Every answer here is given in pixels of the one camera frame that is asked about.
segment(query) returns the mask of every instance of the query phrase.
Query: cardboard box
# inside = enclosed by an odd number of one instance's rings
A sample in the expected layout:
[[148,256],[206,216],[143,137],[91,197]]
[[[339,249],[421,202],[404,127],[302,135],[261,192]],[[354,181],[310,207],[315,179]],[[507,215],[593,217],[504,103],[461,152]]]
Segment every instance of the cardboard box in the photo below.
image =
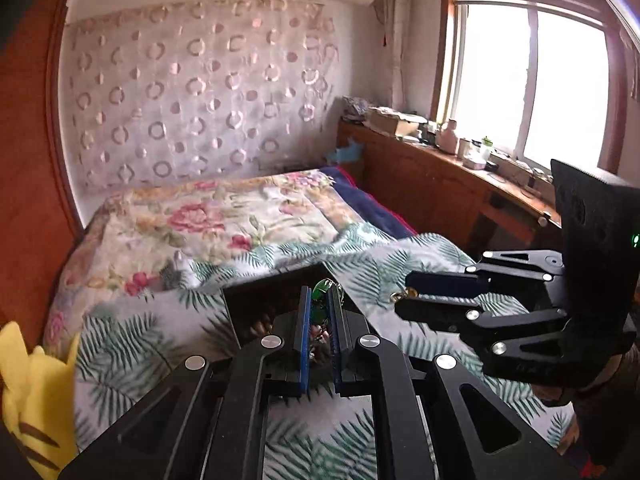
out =
[[489,156],[489,160],[498,165],[499,175],[519,186],[525,187],[529,185],[529,179],[533,176],[531,170],[527,170],[520,166],[515,160],[500,156],[495,152]]
[[374,108],[369,111],[369,123],[374,129],[399,137],[414,134],[420,126],[418,122],[404,120],[402,115],[383,114]]

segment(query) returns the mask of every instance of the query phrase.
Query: window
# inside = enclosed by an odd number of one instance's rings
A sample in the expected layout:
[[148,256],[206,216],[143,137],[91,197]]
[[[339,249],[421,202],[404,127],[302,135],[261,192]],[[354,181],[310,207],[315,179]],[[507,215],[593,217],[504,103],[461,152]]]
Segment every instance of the window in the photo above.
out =
[[449,0],[437,120],[531,166],[615,171],[620,85],[604,17],[596,0]]

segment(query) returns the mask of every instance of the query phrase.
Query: green object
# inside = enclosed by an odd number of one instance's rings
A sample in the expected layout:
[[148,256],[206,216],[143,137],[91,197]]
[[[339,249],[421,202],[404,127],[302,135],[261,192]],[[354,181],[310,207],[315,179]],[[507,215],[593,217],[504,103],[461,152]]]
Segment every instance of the green object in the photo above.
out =
[[311,293],[311,313],[309,321],[312,325],[324,325],[329,319],[329,307],[326,302],[326,294],[332,286],[338,288],[338,298],[340,299],[340,306],[344,301],[344,289],[339,283],[334,283],[332,280],[324,279],[316,283],[313,292]]
[[317,282],[316,286],[314,287],[314,291],[311,293],[311,299],[319,300],[320,298],[322,298],[322,296],[329,292],[329,289],[333,284],[334,282],[327,279]]

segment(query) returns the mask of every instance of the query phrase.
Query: green leaf pattern blanket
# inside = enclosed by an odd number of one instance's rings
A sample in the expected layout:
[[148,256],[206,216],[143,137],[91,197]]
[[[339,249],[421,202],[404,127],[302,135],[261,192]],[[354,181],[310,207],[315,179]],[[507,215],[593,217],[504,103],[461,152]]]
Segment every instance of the green leaf pattern blanket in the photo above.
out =
[[[222,286],[315,262],[328,266],[382,337],[423,359],[443,352],[455,356],[549,444],[558,445],[572,418],[571,406],[546,408],[528,384],[485,377],[480,361],[457,335],[405,322],[393,311],[389,296],[404,288],[409,272],[461,272],[471,259],[439,235],[393,240],[358,223],[330,243],[261,245],[217,266],[177,251],[161,272],[168,290],[146,288],[137,296],[97,304],[84,316],[76,367],[79,449],[189,355],[216,360],[238,350]],[[498,316],[524,312],[513,298],[497,294],[483,296],[481,303]],[[340,398],[327,382],[313,384],[301,399],[272,399],[269,410],[263,478],[376,478],[369,397]]]

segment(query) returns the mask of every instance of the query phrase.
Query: bed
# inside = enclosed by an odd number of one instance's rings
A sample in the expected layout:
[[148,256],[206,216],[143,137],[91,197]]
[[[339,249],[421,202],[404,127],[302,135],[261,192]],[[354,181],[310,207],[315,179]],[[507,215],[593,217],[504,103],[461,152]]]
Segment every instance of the bed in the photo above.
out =
[[[104,203],[62,272],[44,338],[47,352],[64,357],[81,331],[79,449],[185,357],[234,354],[223,286],[318,261],[382,336],[421,358],[454,355],[558,444],[570,406],[546,408],[529,385],[485,377],[458,336],[393,312],[390,295],[411,270],[462,271],[472,260],[439,235],[417,235],[344,171],[324,168],[134,189]],[[495,294],[482,306],[496,315],[523,311]],[[329,383],[314,384],[300,400],[272,399],[267,441],[264,478],[376,477],[370,400],[342,399]]]

